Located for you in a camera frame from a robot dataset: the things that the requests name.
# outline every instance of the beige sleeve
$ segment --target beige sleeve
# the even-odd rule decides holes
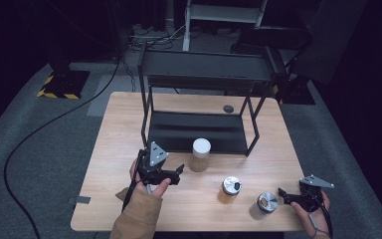
[[[134,190],[123,212],[113,224],[110,239],[153,238],[162,198]]]

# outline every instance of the tin can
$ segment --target tin can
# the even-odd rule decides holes
[[[271,192],[263,192],[257,199],[257,205],[266,213],[274,212],[278,204],[278,199]]]
[[[226,194],[235,196],[241,191],[242,183],[237,177],[229,176],[223,180],[222,188]]]

